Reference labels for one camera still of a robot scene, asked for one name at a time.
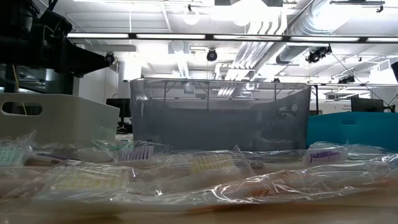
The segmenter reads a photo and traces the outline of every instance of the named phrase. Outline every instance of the security camera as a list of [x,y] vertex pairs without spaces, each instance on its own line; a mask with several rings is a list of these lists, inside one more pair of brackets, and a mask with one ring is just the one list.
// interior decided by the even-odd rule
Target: security camera
[[217,53],[215,49],[210,49],[209,52],[207,53],[207,61],[209,62],[214,62],[217,60]]

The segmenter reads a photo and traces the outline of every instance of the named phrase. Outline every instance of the clear plastic packaging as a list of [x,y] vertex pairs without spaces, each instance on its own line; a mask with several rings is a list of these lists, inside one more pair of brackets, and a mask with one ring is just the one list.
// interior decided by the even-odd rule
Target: clear plastic packaging
[[377,146],[367,146],[362,144],[340,145],[330,142],[316,142],[312,144],[308,149],[325,149],[325,148],[346,150],[347,159],[352,161],[371,160],[378,157],[395,154],[392,151],[388,151],[386,149]]
[[27,166],[53,166],[65,160],[94,163],[112,162],[113,158],[102,149],[74,144],[33,144]]
[[31,144],[36,131],[16,139],[0,139],[0,167],[23,166],[27,156],[32,152]]
[[146,141],[93,141],[113,158],[113,162],[152,159],[154,156],[170,154],[173,147]]
[[29,183],[48,167],[0,167],[0,198]]
[[226,205],[320,200],[398,184],[397,155],[383,161],[336,161],[247,177],[243,170],[250,168],[237,158],[186,167],[171,163],[161,169],[65,161],[7,194],[0,201],[0,212],[197,212]]

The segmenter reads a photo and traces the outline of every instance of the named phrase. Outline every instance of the teal plastic bin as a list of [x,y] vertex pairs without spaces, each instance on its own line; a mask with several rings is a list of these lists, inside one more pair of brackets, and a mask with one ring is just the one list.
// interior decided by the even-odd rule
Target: teal plastic bin
[[311,116],[307,147],[317,141],[366,144],[398,151],[398,114],[343,112]]

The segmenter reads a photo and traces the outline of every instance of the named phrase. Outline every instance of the plastic storage bin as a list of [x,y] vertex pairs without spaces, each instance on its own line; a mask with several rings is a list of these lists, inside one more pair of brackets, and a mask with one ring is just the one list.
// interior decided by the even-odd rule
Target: plastic storage bin
[[134,140],[175,150],[303,149],[310,91],[281,83],[133,80]]
[[[6,102],[38,103],[41,114],[26,116],[2,110]],[[119,108],[77,96],[59,94],[0,94],[0,138],[16,138],[37,131],[37,143],[91,145],[91,140],[113,141],[119,119]]]
[[367,144],[398,150],[398,114],[344,112],[311,116],[307,145],[317,141],[340,144]]

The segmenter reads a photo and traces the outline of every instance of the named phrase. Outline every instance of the spotlight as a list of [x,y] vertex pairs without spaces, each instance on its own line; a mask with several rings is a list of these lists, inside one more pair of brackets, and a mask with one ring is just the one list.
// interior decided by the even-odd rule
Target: spotlight
[[308,55],[305,60],[308,63],[317,63],[330,53],[332,53],[330,45],[328,47],[317,47],[315,50],[310,51],[310,55]]

